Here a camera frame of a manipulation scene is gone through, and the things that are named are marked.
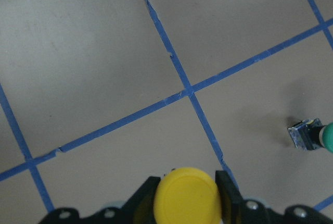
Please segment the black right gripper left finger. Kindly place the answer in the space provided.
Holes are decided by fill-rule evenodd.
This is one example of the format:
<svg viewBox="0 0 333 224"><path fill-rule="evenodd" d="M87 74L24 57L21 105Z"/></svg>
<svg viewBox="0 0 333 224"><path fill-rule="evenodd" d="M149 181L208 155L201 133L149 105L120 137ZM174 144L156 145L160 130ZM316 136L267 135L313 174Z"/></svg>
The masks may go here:
<svg viewBox="0 0 333 224"><path fill-rule="evenodd" d="M127 223L156 223L153 204L160 177L148 179L135 191L124 204Z"/></svg>

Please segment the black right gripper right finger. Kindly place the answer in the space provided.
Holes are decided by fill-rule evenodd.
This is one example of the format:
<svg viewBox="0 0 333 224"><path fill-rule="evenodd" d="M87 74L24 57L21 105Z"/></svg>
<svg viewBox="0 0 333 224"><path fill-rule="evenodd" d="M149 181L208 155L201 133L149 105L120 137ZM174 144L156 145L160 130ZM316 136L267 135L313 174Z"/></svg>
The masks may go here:
<svg viewBox="0 0 333 224"><path fill-rule="evenodd" d="M243 198L226 171L217 170L215 172L215 183L218 187L223 223L241 223L240 205Z"/></svg>

